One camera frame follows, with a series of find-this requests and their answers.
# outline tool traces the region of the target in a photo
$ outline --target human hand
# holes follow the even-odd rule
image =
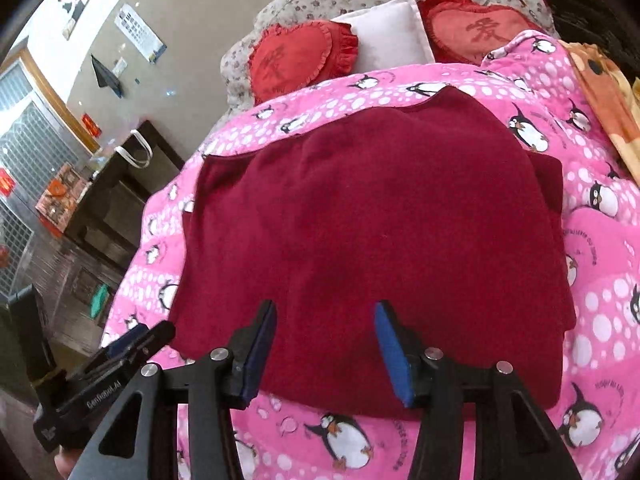
[[[71,471],[76,466],[81,454],[82,449],[60,448],[60,451],[55,456],[54,460],[56,462],[56,468],[58,468],[58,472],[62,478],[65,480],[69,478],[69,475],[71,475]]]

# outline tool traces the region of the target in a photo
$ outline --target white pillow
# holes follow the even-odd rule
[[[349,23],[351,33],[358,37],[352,73],[434,62],[415,0],[391,0],[332,21]]]

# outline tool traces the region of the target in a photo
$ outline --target blue gripper pad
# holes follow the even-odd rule
[[[255,336],[254,344],[247,356],[242,378],[240,396],[248,404],[258,394],[262,373],[271,351],[271,344],[276,333],[278,314],[274,303],[267,307],[262,324]]]
[[[122,334],[116,341],[107,346],[107,355],[109,359],[114,358],[123,353],[127,346],[138,339],[143,333],[148,332],[149,328],[144,323],[137,324],[128,332]]]
[[[396,331],[391,325],[382,303],[376,304],[374,323],[380,353],[385,361],[386,371],[389,373],[394,393],[406,408],[410,408],[414,404],[415,393],[409,361],[404,356]]]

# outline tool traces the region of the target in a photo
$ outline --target black triangular object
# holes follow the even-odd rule
[[[111,88],[119,98],[122,98],[122,87],[120,86],[120,80],[113,75],[113,72],[105,67],[100,61],[95,59],[91,54],[91,64],[94,66],[95,77],[98,80],[98,86],[104,88],[108,86]]]

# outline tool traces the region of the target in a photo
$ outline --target penguin beak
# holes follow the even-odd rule
[[[336,436],[336,435],[338,434],[338,432],[340,431],[340,430],[338,430],[338,425],[335,423],[335,421],[331,422],[331,423],[327,426],[326,430],[327,430],[329,433],[331,433],[333,436]]]

